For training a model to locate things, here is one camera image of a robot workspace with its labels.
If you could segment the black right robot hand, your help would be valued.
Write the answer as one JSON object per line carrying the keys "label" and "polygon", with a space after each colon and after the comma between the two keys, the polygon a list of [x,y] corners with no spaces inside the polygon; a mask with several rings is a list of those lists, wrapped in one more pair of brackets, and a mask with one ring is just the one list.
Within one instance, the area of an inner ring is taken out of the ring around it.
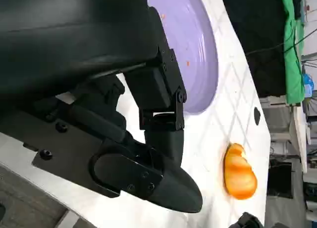
{"label": "black right robot hand", "polygon": [[229,228],[264,228],[264,226],[256,216],[244,212],[238,221]]}

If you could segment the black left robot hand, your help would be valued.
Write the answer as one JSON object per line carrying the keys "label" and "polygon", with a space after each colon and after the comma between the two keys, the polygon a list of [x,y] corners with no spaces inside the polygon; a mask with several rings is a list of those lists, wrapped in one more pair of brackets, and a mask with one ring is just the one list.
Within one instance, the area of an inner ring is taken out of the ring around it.
{"label": "black left robot hand", "polygon": [[187,94],[147,0],[0,0],[0,131],[33,165],[115,198],[184,213]]}

